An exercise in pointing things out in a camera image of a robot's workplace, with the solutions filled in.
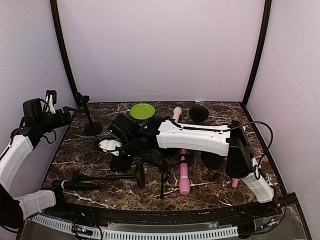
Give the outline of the black round-base mic stand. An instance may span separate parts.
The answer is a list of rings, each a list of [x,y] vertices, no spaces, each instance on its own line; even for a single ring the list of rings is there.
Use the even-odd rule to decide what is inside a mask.
[[[91,118],[91,114],[88,108],[88,101],[90,99],[90,97],[88,95],[82,95],[80,92],[77,93],[77,98],[81,104],[81,106],[83,107],[84,113],[87,117],[88,123],[85,125],[84,127],[84,134],[87,137],[94,137],[99,135],[102,130],[103,130],[103,126],[100,122],[97,121],[93,121]]]

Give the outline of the black microphone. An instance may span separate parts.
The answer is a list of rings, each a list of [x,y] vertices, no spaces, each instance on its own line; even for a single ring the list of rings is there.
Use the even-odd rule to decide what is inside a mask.
[[[63,190],[79,190],[79,191],[90,191],[97,190],[98,185],[88,182],[76,182],[76,181],[65,181],[65,180],[53,180],[51,182],[52,187],[61,188]]]

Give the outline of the pink microphone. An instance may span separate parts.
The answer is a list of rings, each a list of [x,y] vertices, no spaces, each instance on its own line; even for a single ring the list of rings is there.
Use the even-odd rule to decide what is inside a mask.
[[[233,179],[232,179],[232,187],[233,187],[234,189],[236,189],[236,188],[238,187],[239,182],[240,182],[240,179],[238,179],[238,178],[233,178]]]
[[[180,178],[179,178],[179,192],[182,195],[188,195],[190,193],[190,180],[188,170],[188,155],[185,149],[180,150]]]

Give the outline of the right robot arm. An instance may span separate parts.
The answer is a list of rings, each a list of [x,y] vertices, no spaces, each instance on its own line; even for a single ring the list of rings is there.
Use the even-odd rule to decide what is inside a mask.
[[[247,185],[258,201],[255,213],[266,217],[275,208],[274,189],[261,175],[243,127],[235,120],[230,125],[206,126],[177,123],[170,117],[152,117],[139,125],[119,114],[108,128],[117,139],[101,147],[115,155],[117,172],[127,171],[126,161],[151,149],[186,149],[226,158],[226,174]]]

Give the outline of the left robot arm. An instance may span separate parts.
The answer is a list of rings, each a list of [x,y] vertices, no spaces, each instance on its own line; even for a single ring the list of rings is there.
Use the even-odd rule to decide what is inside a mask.
[[[24,116],[20,126],[13,130],[10,142],[0,156],[0,226],[14,232],[29,217],[51,210],[60,218],[67,218],[70,206],[50,189],[41,189],[19,197],[10,194],[12,183],[29,154],[47,133],[70,125],[75,108],[54,108],[52,99],[28,100],[22,105]]]

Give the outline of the black tripod mic stand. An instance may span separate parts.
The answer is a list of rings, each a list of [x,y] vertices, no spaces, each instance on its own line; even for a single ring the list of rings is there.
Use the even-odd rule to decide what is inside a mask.
[[[160,195],[159,198],[163,200],[165,198],[164,188],[165,188],[165,182],[169,179],[171,175],[171,170],[168,168],[168,165],[166,163],[158,163],[154,161],[149,156],[140,156],[141,161],[145,164],[151,164],[152,166],[158,168],[160,173]]]

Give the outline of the pink microphone front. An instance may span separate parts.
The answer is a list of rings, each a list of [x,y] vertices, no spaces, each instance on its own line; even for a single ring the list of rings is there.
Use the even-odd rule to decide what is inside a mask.
[[[179,178],[179,192],[182,195],[188,195],[190,193],[190,180],[188,170],[188,155],[185,149],[180,150],[180,178]]]

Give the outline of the black empty mic stand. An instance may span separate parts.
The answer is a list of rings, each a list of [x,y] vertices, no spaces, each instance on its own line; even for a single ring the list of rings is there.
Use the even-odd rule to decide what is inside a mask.
[[[195,123],[201,123],[209,118],[209,111],[204,106],[193,106],[189,109],[189,117]]]

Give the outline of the green plate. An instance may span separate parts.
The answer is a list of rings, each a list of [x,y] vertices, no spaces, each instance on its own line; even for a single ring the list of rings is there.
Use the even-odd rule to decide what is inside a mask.
[[[149,103],[139,103],[130,109],[130,116],[136,120],[146,120],[156,113],[156,109]]]

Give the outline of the left black frame post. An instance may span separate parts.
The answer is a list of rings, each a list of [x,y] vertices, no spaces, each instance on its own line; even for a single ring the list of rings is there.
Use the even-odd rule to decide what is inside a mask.
[[[54,30],[55,30],[55,35],[60,51],[60,56],[62,59],[64,71],[67,77],[67,81],[73,96],[73,99],[75,101],[75,104],[77,107],[81,105],[80,100],[78,99],[78,89],[76,86],[76,82],[72,73],[70,61],[69,61],[69,56],[67,53],[66,45],[65,45],[65,40],[64,40],[64,35],[63,35],[63,30],[62,30],[62,25],[61,25],[61,20],[60,20],[60,14],[59,14],[59,9],[58,9],[58,1],[57,0],[50,0],[50,9],[51,9],[51,15],[52,15],[52,20],[53,20],[53,25],[54,25]]]

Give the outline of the black frame post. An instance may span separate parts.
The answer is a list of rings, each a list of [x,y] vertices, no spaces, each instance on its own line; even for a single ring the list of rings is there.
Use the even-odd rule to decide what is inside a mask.
[[[61,25],[61,20],[60,20],[60,14],[59,14],[59,9],[58,9],[58,1],[57,0],[50,0],[50,9],[51,9],[51,15],[52,15],[52,20],[53,20],[53,25],[54,25],[54,30],[55,30],[55,35],[60,51],[60,56],[62,59],[64,71],[67,77],[67,81],[73,96],[73,99],[75,101],[75,104],[77,107],[81,105],[80,100],[78,99],[78,89],[76,86],[76,82],[72,73],[70,61],[69,61],[69,56],[67,53],[66,45],[65,45],[65,40],[64,40],[64,35],[63,35],[63,30],[62,30],[62,25]]]
[[[264,45],[265,45],[265,40],[267,36],[268,26],[269,26],[271,8],[272,8],[272,0],[265,0],[256,51],[255,51],[250,75],[248,78],[247,86],[241,101],[241,104],[244,108],[246,108],[249,103],[249,100],[253,91],[253,87],[255,84],[255,80],[258,74],[258,69],[260,66]]]

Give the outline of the right black frame post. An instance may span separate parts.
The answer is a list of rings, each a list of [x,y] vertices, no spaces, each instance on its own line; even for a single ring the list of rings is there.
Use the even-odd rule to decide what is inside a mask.
[[[253,91],[253,87],[255,84],[255,80],[258,74],[258,69],[260,66],[264,45],[265,45],[265,40],[267,36],[268,26],[269,26],[271,8],[272,8],[272,0],[265,0],[256,51],[255,51],[250,75],[248,78],[247,86],[241,101],[241,104],[244,108],[246,108],[249,103],[249,100]]]

